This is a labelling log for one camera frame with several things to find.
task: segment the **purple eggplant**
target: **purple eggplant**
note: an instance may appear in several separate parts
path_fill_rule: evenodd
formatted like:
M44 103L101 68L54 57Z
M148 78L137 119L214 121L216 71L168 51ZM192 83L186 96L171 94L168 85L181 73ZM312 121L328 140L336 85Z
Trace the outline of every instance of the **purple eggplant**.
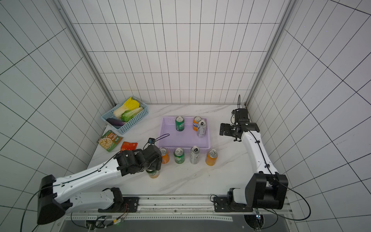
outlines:
M116 129L119 129L123 125L125 125L125 122L114 119L114 118L107 118L107 122L109 122L112 126L114 126Z

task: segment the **snack bag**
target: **snack bag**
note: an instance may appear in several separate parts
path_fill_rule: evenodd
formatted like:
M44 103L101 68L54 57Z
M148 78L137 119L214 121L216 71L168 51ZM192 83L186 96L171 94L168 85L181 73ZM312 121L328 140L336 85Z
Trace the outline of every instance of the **snack bag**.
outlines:
M122 137L116 135L111 130L109 130L100 139L98 139L98 143L104 149L110 152L117 146L121 139Z
M137 148L138 143L123 142L121 145L121 151L129 150L134 151Z

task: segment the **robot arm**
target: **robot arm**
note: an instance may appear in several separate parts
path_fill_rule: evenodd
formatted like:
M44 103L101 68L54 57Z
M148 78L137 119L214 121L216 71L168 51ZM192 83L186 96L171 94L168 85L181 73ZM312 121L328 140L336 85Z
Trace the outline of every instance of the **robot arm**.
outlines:
M134 174L146 169L160 170L161 163L160 150L155 145L149 145L144 150L118 152L107 162L70 176L46 176L40 184L37 223L47 224L77 210L120 212L126 203L119 188L95 193L82 191L129 173Z
M230 189L229 203L243 204L250 208L282 209L288 186L286 176L279 174L270 161L259 128L248 119L247 109L235 109L232 113L235 115L235 123L221 123L220 135L232 136L234 141L244 144L254 173L244 189Z

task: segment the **can lid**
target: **can lid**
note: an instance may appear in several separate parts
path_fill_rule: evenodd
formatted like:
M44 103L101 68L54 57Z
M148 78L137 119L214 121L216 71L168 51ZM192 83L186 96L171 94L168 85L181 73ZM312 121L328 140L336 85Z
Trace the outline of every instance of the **can lid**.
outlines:
M216 158L218 156L218 153L216 152L216 150L212 149L208 152L209 156L211 158Z
M181 156L181 155L183 155L183 153L184 153L184 150L183 150L183 148L181 148L181 147L178 147L178 148L175 149L175 151L174 151L174 155L176 155L176 156Z
M167 149L165 147L160 148L161 155L164 156L167 154Z
M198 122L198 124L201 126L206 126L206 121L202 119Z
M196 116L193 120L194 120L195 122L199 122L201 119L202 119L202 118L201 118L200 116Z
M184 118L182 116L178 116L176 119L177 122L183 122Z
M199 154L199 153L200 153L200 148L199 148L198 146L193 146L193 147L191 148L191 152L192 152L193 154Z

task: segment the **marble table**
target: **marble table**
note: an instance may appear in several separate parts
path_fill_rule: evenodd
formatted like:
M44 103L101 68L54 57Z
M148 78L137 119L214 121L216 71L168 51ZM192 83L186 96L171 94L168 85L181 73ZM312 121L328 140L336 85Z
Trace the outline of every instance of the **marble table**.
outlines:
M169 154L170 162L161 166L159 177L151 179L146 172L128 174L98 184L87 192L119 187L123 195L225 195L231 187L245 188L252 176L252 168L242 143L233 137L220 136L220 123L230 123L231 111L236 105L149 105L149 114L124 134L121 143L111 152L98 145L88 168L104 163L120 150L123 141L137 142L143 148L148 138L157 138L164 116L201 116L209 122L211 148L218 151L214 166L205 163L206 155L198 164L177 164Z

